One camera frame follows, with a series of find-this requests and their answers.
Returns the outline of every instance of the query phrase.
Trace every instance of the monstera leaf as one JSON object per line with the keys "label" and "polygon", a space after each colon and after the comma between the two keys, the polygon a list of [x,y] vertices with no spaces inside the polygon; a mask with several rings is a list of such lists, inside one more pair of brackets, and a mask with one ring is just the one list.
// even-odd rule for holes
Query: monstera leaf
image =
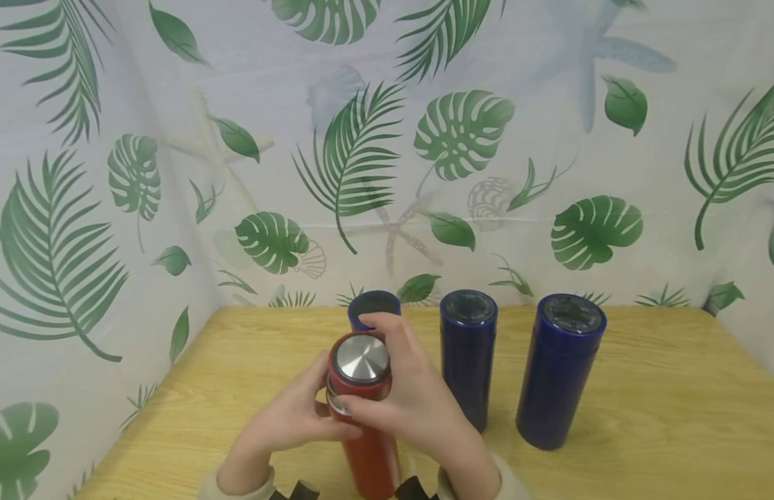
{"label": "monstera leaf", "polygon": [[19,402],[0,414],[0,500],[28,499],[51,452],[35,451],[59,425],[59,412],[45,403]]}
{"label": "monstera leaf", "polygon": [[343,45],[364,37],[381,0],[272,0],[273,14],[313,42]]}
{"label": "monstera leaf", "polygon": [[[440,179],[454,181],[487,168],[498,152],[514,104],[484,90],[434,99],[417,124],[414,148]],[[422,189],[428,174],[420,184]]]}
{"label": "monstera leaf", "polygon": [[635,243],[643,221],[641,212],[613,196],[583,199],[556,216],[550,245],[556,260],[570,270],[586,270],[607,263],[612,247]]}
{"label": "monstera leaf", "polygon": [[245,252],[272,274],[286,273],[309,251],[309,237],[298,223],[275,212],[249,215],[235,230]]}
{"label": "monstera leaf", "polygon": [[[91,341],[92,332],[128,279],[113,258],[117,247],[106,222],[89,222],[98,203],[78,192],[81,165],[73,153],[42,162],[42,182],[28,166],[25,185],[15,180],[0,217],[3,259],[14,285],[0,277],[0,331],[28,340],[78,338],[99,358],[119,362]],[[17,302],[10,308],[6,302]]]}
{"label": "monstera leaf", "polygon": [[162,198],[159,168],[156,167],[156,141],[153,137],[125,133],[109,153],[109,188],[115,205],[124,212],[137,212],[137,238],[142,245],[140,220],[152,221]]}

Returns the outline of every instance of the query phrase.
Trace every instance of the wood grain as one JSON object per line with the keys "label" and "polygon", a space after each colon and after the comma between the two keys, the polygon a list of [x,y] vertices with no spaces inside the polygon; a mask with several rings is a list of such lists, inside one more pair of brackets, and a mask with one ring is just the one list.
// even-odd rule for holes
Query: wood grain
{"label": "wood grain", "polygon": [[[514,427],[534,310],[502,308],[485,439],[535,500],[774,499],[774,377],[695,309],[607,307],[569,441],[530,447]],[[409,309],[439,358],[435,309]],[[99,465],[78,500],[190,500],[236,433],[314,355],[348,332],[343,308],[219,310]],[[436,464],[401,447],[404,478]],[[357,498],[340,446],[278,454],[276,483]]]}

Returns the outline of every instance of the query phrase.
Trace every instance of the seashell print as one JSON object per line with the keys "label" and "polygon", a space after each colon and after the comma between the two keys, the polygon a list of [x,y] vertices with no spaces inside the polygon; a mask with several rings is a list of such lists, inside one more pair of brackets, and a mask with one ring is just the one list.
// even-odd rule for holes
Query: seashell print
{"label": "seashell print", "polygon": [[350,65],[339,67],[330,76],[309,85],[306,104],[312,109],[315,131],[324,136],[334,116],[365,86],[359,72]]}
{"label": "seashell print", "polygon": [[506,209],[514,196],[512,184],[491,177],[473,186],[467,197],[467,209],[482,233],[498,230],[506,223]]}
{"label": "seashell print", "polygon": [[225,263],[238,270],[248,269],[253,265],[253,259],[245,253],[237,239],[236,232],[232,228],[222,228],[212,235],[214,249]]}
{"label": "seashell print", "polygon": [[298,255],[298,265],[294,268],[296,272],[306,274],[311,279],[318,279],[326,272],[326,253],[323,247],[313,239],[309,240],[309,249],[306,253]]}

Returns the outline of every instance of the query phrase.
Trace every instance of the backdrop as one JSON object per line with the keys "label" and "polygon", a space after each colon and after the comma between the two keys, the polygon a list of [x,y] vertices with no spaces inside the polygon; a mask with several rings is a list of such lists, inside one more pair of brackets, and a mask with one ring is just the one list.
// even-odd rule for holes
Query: backdrop
{"label": "backdrop", "polygon": [[218,306],[374,288],[702,307],[774,373],[774,0],[0,0],[0,500]]}

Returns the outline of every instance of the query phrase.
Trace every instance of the stainless steel lid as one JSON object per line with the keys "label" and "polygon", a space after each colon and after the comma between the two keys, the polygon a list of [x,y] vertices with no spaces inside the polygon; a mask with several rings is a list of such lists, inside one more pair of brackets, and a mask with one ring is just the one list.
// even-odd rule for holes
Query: stainless steel lid
{"label": "stainless steel lid", "polygon": [[389,373],[389,352],[375,335],[352,335],[334,352],[334,367],[340,376],[352,383],[377,383]]}
{"label": "stainless steel lid", "polygon": [[603,323],[603,315],[592,301],[577,295],[557,294],[545,299],[541,311],[551,325],[570,333],[591,333]]}

